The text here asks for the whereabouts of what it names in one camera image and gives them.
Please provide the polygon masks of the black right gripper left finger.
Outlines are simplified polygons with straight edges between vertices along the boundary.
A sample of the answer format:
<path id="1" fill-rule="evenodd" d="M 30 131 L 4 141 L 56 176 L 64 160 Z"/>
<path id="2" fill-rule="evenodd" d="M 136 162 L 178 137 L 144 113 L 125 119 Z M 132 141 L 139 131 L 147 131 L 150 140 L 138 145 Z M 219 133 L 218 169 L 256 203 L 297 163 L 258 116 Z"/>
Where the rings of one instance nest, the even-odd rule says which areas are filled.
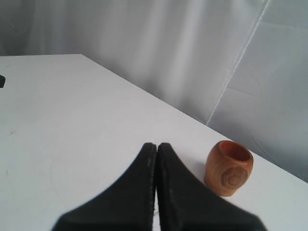
<path id="1" fill-rule="evenodd" d="M 118 180 L 90 201 L 60 216 L 53 230 L 152 230 L 156 154 L 156 145 L 145 143 Z"/>

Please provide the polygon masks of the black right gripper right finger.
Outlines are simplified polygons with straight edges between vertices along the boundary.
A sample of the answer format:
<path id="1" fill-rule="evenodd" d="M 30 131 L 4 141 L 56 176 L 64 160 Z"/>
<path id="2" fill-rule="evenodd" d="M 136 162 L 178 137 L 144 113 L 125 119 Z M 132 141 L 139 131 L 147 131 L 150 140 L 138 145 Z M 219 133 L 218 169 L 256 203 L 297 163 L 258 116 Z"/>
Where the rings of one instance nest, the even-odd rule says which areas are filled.
<path id="1" fill-rule="evenodd" d="M 196 178 L 169 143 L 158 146 L 156 188 L 163 231 L 264 231 L 254 214 L 222 199 Z"/>

